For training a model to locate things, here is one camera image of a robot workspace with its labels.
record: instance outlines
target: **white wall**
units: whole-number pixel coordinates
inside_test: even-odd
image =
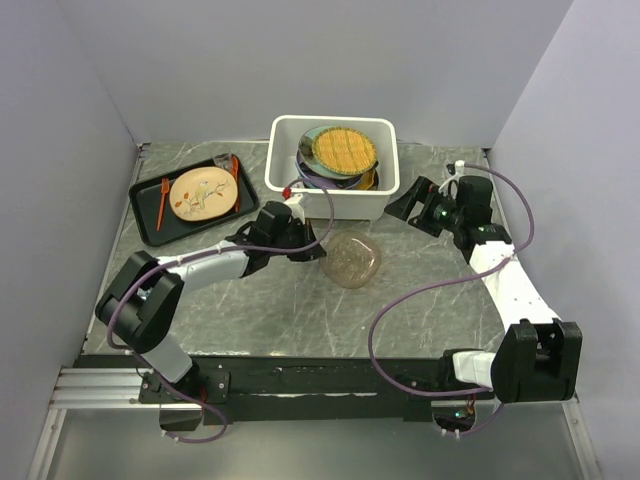
[[[58,0],[136,141],[379,116],[493,145],[571,0]]]
[[[136,148],[54,0],[0,15],[0,475],[23,478],[79,352]]]
[[[637,0],[575,0],[490,157],[531,200],[522,257],[583,330],[583,412],[606,478],[624,480],[640,478],[639,18]]]

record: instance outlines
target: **white plastic bin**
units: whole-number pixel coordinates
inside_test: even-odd
[[[269,189],[281,192],[289,182],[298,178],[295,161],[300,137],[315,127],[351,127],[367,135],[378,153],[377,191],[329,190],[335,206],[335,218],[339,220],[377,220],[384,207],[400,187],[396,131],[391,122],[381,118],[308,117],[283,115],[273,121],[267,153],[265,183]],[[329,205],[320,190],[294,188],[294,193],[304,193],[305,210],[309,218],[329,218]]]

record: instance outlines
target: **stacked plates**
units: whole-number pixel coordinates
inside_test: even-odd
[[[375,145],[353,128],[313,128],[298,143],[296,169],[308,188],[377,190],[377,165]]]

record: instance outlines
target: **purple plate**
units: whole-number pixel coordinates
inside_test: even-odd
[[[302,178],[308,179],[312,184],[335,190],[348,190],[355,187],[362,180],[362,175],[356,175],[355,177],[348,178],[346,180],[334,180],[332,178],[326,178],[318,175],[309,166],[304,163],[304,159],[300,151],[296,155],[296,170]]]

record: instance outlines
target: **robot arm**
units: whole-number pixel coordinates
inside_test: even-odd
[[[315,236],[311,225],[305,222],[301,202],[301,195],[294,195],[284,203],[268,202],[254,222],[245,224],[235,235],[205,250],[215,251],[238,245],[280,249],[310,245],[315,241]],[[177,266],[162,270],[149,279],[138,294],[127,302],[114,331],[170,383],[190,394],[196,391],[198,366],[169,333],[180,296],[215,282],[251,275],[267,266],[274,255],[277,254],[237,250],[183,261],[182,256],[154,258],[144,251],[137,252],[127,260],[109,285],[96,305],[95,313],[102,323],[108,325],[116,305],[134,282],[152,268],[173,264],[177,260]],[[317,245],[287,256],[294,262],[306,262],[325,255],[324,249]]]
[[[389,204],[385,212],[403,221],[417,202],[424,204],[409,224],[435,237],[453,234],[458,247],[477,274],[509,259],[484,282],[506,332],[496,353],[473,349],[444,353],[444,380],[492,389],[503,403],[567,400],[573,396],[582,333],[573,322],[561,322],[529,280],[511,238],[502,225],[492,223],[493,184],[488,178],[464,175],[464,162],[450,166],[450,177],[438,186],[418,177],[411,189]],[[458,184],[455,199],[447,184]]]

